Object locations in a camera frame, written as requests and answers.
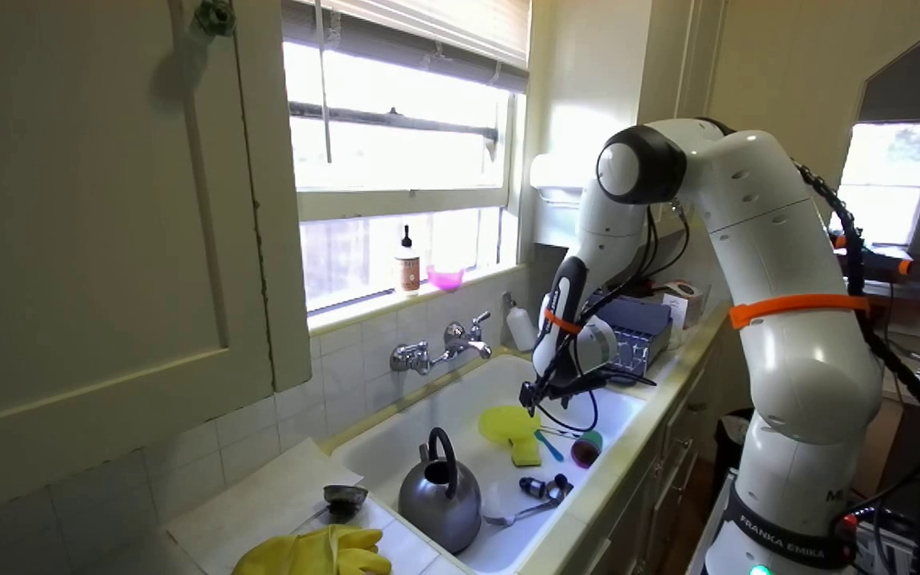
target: kettle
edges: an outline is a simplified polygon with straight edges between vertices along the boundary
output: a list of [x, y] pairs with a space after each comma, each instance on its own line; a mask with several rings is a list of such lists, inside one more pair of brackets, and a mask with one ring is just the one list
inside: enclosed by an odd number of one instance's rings
[[481, 491], [477, 475], [456, 462], [445, 427], [431, 427], [422, 462], [399, 485], [399, 514], [448, 552], [464, 552], [481, 523]]

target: yellow rubber glove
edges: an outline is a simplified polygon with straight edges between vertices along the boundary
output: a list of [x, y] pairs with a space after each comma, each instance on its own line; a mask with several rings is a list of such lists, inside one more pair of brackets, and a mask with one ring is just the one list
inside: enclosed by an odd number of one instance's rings
[[233, 575], [389, 575], [378, 552], [379, 529], [331, 523], [297, 536], [273, 536], [240, 555]]

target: faucet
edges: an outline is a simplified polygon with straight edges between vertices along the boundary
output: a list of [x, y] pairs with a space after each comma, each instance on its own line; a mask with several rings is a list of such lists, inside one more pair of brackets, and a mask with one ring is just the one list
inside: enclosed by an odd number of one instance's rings
[[466, 355], [469, 347], [479, 351], [481, 359], [493, 359], [493, 347], [490, 347], [486, 338], [481, 338], [481, 324], [486, 324], [490, 317], [493, 317], [493, 314], [481, 309], [479, 317], [469, 321], [466, 329], [453, 321], [453, 324], [445, 329], [445, 337], [442, 337], [442, 341], [445, 341], [442, 359], [450, 362], [450, 359]]
[[389, 367], [394, 372], [420, 372], [428, 375], [437, 363], [437, 359], [431, 359], [425, 341], [404, 341], [394, 347], [389, 355]]

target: kitchen sink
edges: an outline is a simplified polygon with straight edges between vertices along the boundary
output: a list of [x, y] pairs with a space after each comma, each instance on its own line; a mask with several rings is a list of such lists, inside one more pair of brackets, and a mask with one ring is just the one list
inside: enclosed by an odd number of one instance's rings
[[[532, 367], [523, 359], [493, 359], [422, 403], [384, 418], [379, 424], [360, 432], [331, 452], [347, 471], [365, 475], [365, 485], [373, 499], [395, 507], [404, 475], [420, 462], [420, 443], [428, 441], [431, 427], [445, 427], [453, 441], [456, 460], [479, 481], [481, 514], [515, 514], [527, 506], [536, 506], [521, 491], [521, 475], [554, 481], [561, 474], [574, 488], [592, 482], [592, 468], [581, 471], [571, 460], [571, 432], [561, 432], [549, 418], [542, 418], [542, 439], [556, 443], [556, 460], [546, 446], [540, 446], [542, 462], [532, 471], [516, 471], [509, 452], [490, 443], [479, 435], [479, 417], [493, 405], [516, 405], [521, 381], [529, 381]], [[569, 405], [542, 403], [556, 418], [581, 427], [593, 418], [596, 405], [596, 435], [605, 443], [614, 443], [643, 408], [643, 401], [634, 401], [618, 391], [593, 391], [593, 403], [587, 394], [574, 396]], [[529, 514], [512, 527], [481, 523], [473, 545], [466, 545], [456, 560], [473, 572], [515, 572], [523, 555], [532, 552], [536, 536], [554, 529], [561, 519], [566, 506]]]

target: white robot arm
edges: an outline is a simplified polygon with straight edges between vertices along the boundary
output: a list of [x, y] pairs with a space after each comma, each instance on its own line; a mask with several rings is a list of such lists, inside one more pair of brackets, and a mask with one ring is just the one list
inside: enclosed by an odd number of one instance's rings
[[521, 403], [579, 391], [566, 359], [587, 296], [643, 245], [643, 204], [693, 194], [726, 272], [754, 423], [706, 572], [843, 572], [834, 536], [882, 363], [868, 351], [805, 180], [760, 131], [676, 117], [614, 134], [581, 197], [579, 242], [554, 277]]

